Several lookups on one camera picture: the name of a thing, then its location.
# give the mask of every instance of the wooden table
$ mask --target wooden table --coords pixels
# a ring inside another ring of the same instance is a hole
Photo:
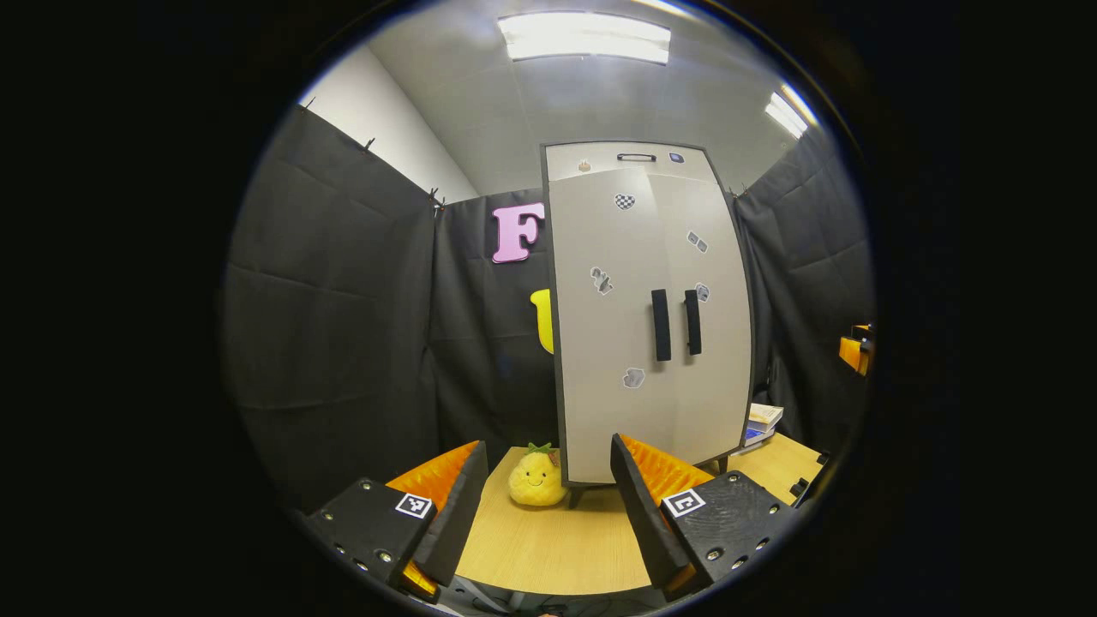
[[[586,491],[575,509],[567,497],[551,507],[514,503],[507,476],[525,453],[511,448],[488,476],[457,575],[516,592],[604,594],[652,584],[624,503],[615,486]],[[749,452],[728,457],[738,469],[791,505],[789,487],[811,482],[823,468],[818,452],[773,435]],[[716,474],[716,463],[706,468]]]

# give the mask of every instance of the cabinet leg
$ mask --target cabinet leg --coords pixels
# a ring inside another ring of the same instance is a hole
[[[567,497],[567,509],[575,509],[576,504],[579,503],[579,497],[583,496],[586,486],[572,486],[572,494]]]

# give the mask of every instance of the ceiling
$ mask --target ceiling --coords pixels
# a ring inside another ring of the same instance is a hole
[[[512,61],[496,20],[608,12],[671,31],[667,66],[612,57]],[[795,144],[765,113],[781,80],[749,44],[634,0],[446,0],[369,44],[480,194],[541,186],[539,144],[633,139],[704,146],[742,192]]]

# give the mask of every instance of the fluorescent light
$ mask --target fluorescent light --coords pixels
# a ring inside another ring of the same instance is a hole
[[[766,113],[768,113],[769,116],[772,117],[773,120],[778,121],[781,124],[781,126],[784,127],[785,131],[792,133],[793,137],[799,139],[800,136],[803,135],[804,133],[803,130],[796,126],[792,122],[792,120],[785,116],[784,113],[781,110],[779,110],[777,105],[774,105],[773,103],[769,103],[768,105],[766,105]]]
[[[803,119],[800,117],[795,111],[789,106],[789,103],[784,102],[784,99],[779,97],[777,92],[769,96],[769,102],[777,106],[788,117],[793,124],[800,127],[800,132],[803,133],[807,131],[807,124],[804,123]]]
[[[789,87],[788,83],[785,83],[781,86],[781,91],[784,92],[784,96],[790,101],[792,101],[792,104],[796,105],[796,109],[800,110],[800,113],[804,114],[804,117],[807,119],[807,122],[812,124],[818,124],[818,121],[815,120],[815,114],[812,113],[812,110],[807,109],[807,103],[805,103],[804,100],[800,98],[800,94],[796,94],[795,90],[793,90],[792,88]]]
[[[618,15],[551,12],[499,20],[511,59],[536,56],[624,56],[667,64],[670,31]]]
[[[653,9],[666,11],[671,15],[675,15],[676,18],[682,18],[687,20],[695,19],[693,15],[687,13],[686,11],[679,9],[678,7],[675,7],[669,2],[664,2],[663,0],[632,0],[632,1],[636,2],[637,4],[644,4],[645,7],[651,7]]]

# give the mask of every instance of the pink letter f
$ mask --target pink letter f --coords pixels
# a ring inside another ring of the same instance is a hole
[[[522,216],[536,216],[544,220],[545,205],[543,203],[531,203],[529,205],[499,207],[491,211],[491,215],[499,221],[499,249],[491,256],[491,261],[504,263],[507,261],[521,261],[529,257],[530,251],[522,247],[520,238],[525,238],[525,242],[530,246],[533,246],[533,243],[538,240],[538,222],[527,218],[522,223]]]

